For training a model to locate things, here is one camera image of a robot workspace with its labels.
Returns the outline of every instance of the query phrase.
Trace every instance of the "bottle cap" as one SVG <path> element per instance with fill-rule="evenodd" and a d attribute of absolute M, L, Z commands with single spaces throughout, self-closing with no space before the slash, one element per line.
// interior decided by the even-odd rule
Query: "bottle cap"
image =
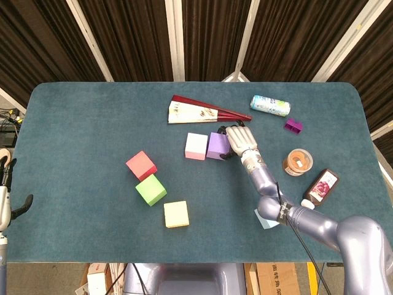
<path fill-rule="evenodd" d="M 307 199 L 303 199 L 302 202 L 300 203 L 301 206 L 303 207 L 307 207 L 309 209 L 314 209 L 315 205 L 312 203 L 312 201 L 307 200 Z"/>

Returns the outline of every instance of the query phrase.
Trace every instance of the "brown bottle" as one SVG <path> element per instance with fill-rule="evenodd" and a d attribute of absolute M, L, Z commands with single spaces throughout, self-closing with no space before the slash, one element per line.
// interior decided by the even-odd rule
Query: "brown bottle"
<path fill-rule="evenodd" d="M 327 199 L 333 188 L 337 185 L 338 180 L 338 176 L 332 170 L 322 170 L 312 185 L 310 185 L 308 190 L 305 192 L 302 206 L 311 208 L 312 204 L 315 206 L 321 205 Z"/>

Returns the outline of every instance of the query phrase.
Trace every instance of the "foam cube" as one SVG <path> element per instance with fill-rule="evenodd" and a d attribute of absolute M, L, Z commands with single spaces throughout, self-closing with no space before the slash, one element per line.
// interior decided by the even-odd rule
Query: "foam cube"
<path fill-rule="evenodd" d="M 128 168 L 135 174 L 139 181 L 144 181 L 148 176 L 157 172 L 157 168 L 149 157 L 140 151 L 126 162 Z"/>
<path fill-rule="evenodd" d="M 135 188 L 149 206 L 153 206 L 166 195 L 165 188 L 153 174 L 148 176 Z"/>
<path fill-rule="evenodd" d="M 187 203 L 185 201 L 164 204 L 165 226 L 167 228 L 190 224 Z"/>
<path fill-rule="evenodd" d="M 220 155 L 228 154 L 230 149 L 231 145 L 225 134 L 210 133 L 208 152 L 206 153 L 207 158 L 223 160 Z"/>
<path fill-rule="evenodd" d="M 189 133 L 187 135 L 187 142 L 185 143 L 185 157 L 204 161 L 207 145 L 207 135 Z"/>

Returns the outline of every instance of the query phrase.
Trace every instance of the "green cube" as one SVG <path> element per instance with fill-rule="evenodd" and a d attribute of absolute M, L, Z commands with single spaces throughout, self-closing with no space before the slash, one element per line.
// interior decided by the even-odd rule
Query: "green cube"
<path fill-rule="evenodd" d="M 154 176 L 154 174 L 151 174 L 135 188 L 146 201 L 146 203 L 149 204 L 149 206 L 153 206 L 159 200 L 161 200 L 164 195 L 166 195 L 165 188 Z"/>

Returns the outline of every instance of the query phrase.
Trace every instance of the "jar lid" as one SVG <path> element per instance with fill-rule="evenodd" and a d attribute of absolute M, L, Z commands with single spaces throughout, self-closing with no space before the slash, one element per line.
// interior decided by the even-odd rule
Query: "jar lid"
<path fill-rule="evenodd" d="M 289 153 L 287 161 L 289 168 L 297 173 L 310 170 L 314 163 L 313 157 L 305 149 L 294 149 Z"/>
<path fill-rule="evenodd" d="M 303 199 L 302 202 L 300 203 L 301 206 L 303 207 L 307 207 L 309 209 L 314 209 L 315 205 L 312 203 L 312 201 L 307 200 L 307 199 Z"/>

